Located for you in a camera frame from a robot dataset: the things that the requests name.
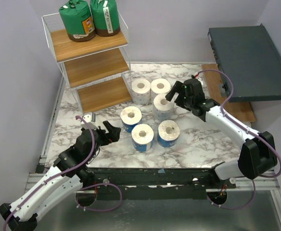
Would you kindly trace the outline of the white patterned roll blue dots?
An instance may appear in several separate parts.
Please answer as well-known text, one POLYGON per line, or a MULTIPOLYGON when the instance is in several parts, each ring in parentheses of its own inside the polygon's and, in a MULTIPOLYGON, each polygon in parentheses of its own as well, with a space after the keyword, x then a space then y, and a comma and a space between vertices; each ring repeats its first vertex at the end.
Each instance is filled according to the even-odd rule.
POLYGON ((153 115, 159 121, 168 120, 174 113, 174 103, 166 99, 166 93, 158 94, 153 100, 153 115))

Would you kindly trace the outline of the green roll white label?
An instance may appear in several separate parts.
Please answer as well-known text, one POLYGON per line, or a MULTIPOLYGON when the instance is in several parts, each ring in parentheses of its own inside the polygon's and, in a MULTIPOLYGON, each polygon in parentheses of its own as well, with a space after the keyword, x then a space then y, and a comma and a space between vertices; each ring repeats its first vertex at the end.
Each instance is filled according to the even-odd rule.
POLYGON ((109 37, 120 32, 119 16, 115 0, 91 0, 90 10, 98 36, 109 37))

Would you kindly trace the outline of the green roll orange label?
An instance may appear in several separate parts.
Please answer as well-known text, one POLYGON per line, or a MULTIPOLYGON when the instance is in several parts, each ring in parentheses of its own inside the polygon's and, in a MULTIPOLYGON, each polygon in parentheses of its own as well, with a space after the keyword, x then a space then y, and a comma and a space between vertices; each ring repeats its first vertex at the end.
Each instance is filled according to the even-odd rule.
POLYGON ((93 19, 86 1, 69 0, 60 7, 59 14, 70 40, 83 42, 95 37, 93 19))

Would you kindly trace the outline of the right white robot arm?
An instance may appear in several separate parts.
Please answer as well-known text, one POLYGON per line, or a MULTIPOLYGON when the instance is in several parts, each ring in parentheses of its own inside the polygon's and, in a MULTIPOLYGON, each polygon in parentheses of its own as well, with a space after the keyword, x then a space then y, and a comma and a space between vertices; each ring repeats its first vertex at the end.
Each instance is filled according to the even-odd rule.
POLYGON ((198 79, 176 81, 165 99, 216 126, 240 148, 238 160, 223 162, 212 168, 213 174, 208 176, 208 184, 212 188, 220 188, 229 178, 246 177, 253 180, 277 165, 273 136, 243 124, 223 111, 218 102, 207 99, 198 79))

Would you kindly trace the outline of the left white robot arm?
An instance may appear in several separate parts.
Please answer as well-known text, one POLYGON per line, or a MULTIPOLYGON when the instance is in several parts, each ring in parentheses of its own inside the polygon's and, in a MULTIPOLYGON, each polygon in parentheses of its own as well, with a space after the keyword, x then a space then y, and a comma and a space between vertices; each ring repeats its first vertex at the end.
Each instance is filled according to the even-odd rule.
POLYGON ((101 186, 87 164, 100 147, 119 141, 121 129, 108 121, 97 126, 82 117, 80 120, 84 127, 75 144, 61 152, 45 175, 23 196, 0 206, 5 220, 3 230, 33 231, 38 221, 68 195, 101 186))

